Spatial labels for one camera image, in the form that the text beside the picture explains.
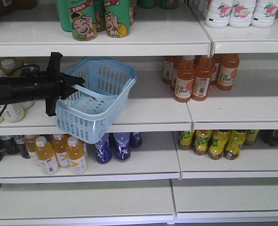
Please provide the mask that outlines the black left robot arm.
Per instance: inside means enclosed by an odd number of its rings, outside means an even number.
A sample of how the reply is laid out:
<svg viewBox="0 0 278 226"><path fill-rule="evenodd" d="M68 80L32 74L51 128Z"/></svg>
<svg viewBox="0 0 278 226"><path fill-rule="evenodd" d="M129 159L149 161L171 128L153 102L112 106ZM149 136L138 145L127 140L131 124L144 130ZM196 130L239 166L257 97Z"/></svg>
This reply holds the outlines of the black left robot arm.
<svg viewBox="0 0 278 226"><path fill-rule="evenodd" d="M76 92L73 85L83 86L81 77L60 72L63 55L52 52L46 71L35 70L27 76L0 77L0 105L45 99L46 114L56 115L56 102Z"/></svg>

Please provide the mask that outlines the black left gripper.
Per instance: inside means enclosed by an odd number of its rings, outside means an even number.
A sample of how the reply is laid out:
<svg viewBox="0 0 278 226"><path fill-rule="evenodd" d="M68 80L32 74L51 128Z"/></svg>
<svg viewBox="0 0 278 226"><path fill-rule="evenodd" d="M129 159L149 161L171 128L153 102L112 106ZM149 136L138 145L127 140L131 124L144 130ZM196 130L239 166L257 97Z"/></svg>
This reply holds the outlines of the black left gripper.
<svg viewBox="0 0 278 226"><path fill-rule="evenodd" d="M46 71L39 72L35 77L34 99L45 99L45 109L48 116L56 115L56 102L58 99L65 100L78 90L72 85L83 85L85 79L60 72L60 63L62 54L51 52ZM60 89L60 78L64 86L70 86Z"/></svg>

